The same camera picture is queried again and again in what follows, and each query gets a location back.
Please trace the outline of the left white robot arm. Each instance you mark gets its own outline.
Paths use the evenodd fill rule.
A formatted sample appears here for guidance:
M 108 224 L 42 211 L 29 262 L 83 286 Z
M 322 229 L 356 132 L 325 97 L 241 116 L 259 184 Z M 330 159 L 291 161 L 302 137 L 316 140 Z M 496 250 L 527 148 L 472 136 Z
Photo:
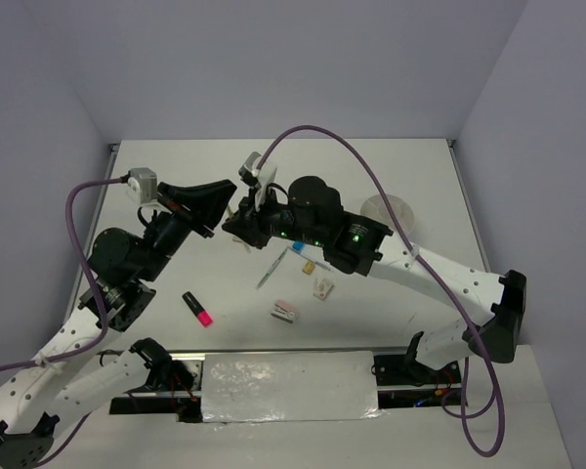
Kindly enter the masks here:
M 35 356 L 9 365 L 0 386 L 0 467 L 38 468 L 57 456 L 56 437 L 79 429 L 89 414 L 124 392 L 184 390 L 194 375 L 151 338 L 81 376 L 82 368 L 118 339 L 145 311 L 151 288 L 187 237 L 212 236 L 236 186 L 222 180 L 194 187 L 153 182 L 140 197 L 152 205 L 142 235 L 109 228 L 82 256 L 90 287 L 59 331 Z

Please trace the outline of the silver green pen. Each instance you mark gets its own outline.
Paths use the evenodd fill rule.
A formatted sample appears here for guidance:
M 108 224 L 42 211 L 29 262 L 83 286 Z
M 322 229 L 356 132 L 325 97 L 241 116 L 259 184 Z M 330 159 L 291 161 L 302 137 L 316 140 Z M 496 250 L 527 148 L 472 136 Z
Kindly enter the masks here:
M 276 257 L 276 259 L 272 262 L 272 264 L 268 267 L 267 271 L 263 274 L 263 276 L 261 277 L 261 279 L 259 280 L 259 282 L 256 285 L 257 290 L 261 289 L 263 287 L 263 285 L 269 280 L 269 278 L 272 276 L 272 274 L 278 268 L 278 266 L 280 265 L 282 260 L 285 258 L 288 251 L 289 251 L 288 247 L 284 248 L 281 251 L 281 253 Z

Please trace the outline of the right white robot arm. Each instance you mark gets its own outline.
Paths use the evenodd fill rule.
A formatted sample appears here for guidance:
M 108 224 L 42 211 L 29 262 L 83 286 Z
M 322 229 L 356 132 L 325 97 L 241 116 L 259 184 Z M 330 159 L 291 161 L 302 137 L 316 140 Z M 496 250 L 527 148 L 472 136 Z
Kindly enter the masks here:
M 294 181 L 284 203 L 272 188 L 250 190 L 223 229 L 258 249 L 274 237 L 313 245 L 343 274 L 390 281 L 456 307 L 459 320 L 410 340 L 405 371 L 416 382 L 472 355 L 495 363 L 515 358 L 525 311 L 523 274 L 478 271 L 407 247 L 388 226 L 346 211 L 339 192 L 318 177 Z

